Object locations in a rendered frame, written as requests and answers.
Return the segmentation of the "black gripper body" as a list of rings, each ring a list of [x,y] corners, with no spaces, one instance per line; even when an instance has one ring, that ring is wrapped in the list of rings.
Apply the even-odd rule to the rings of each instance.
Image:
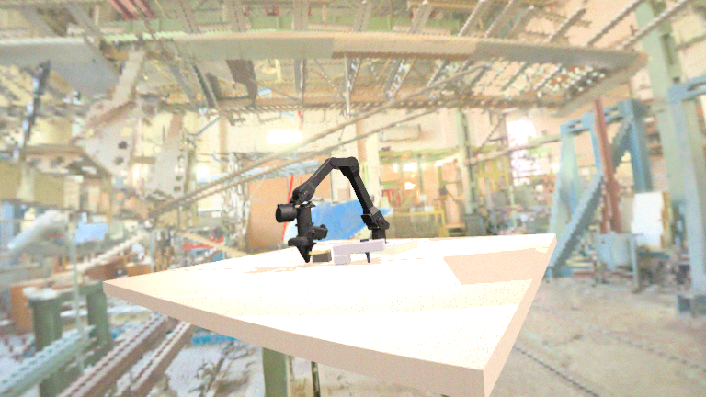
[[[319,237],[313,236],[312,238],[308,238],[308,226],[310,226],[309,224],[312,226],[312,223],[312,220],[296,221],[294,227],[297,227],[297,234],[296,237],[291,237],[289,239],[288,246],[305,245],[317,240],[321,241],[322,239]]]

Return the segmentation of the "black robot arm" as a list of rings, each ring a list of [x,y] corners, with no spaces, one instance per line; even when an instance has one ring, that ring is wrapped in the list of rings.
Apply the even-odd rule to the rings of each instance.
[[[384,239],[385,243],[388,244],[389,242],[386,242],[385,230],[389,230],[390,224],[383,218],[380,210],[373,205],[369,193],[359,175],[359,162],[357,158],[353,156],[348,158],[331,157],[326,159],[307,181],[293,189],[288,204],[278,204],[275,214],[277,223],[292,222],[295,219],[296,221],[311,220],[311,208],[316,207],[316,205],[309,200],[312,198],[317,186],[332,169],[340,170],[350,181],[359,203],[363,208],[363,214],[360,215],[360,217],[363,223],[367,225],[368,230],[372,230],[372,241]],[[302,204],[306,201],[308,201],[307,204]],[[300,206],[295,208],[296,205]],[[326,238],[328,229],[324,224],[321,224],[320,227],[313,226],[313,223],[312,226],[311,224],[309,225],[308,238],[312,238],[313,236],[321,239]]]

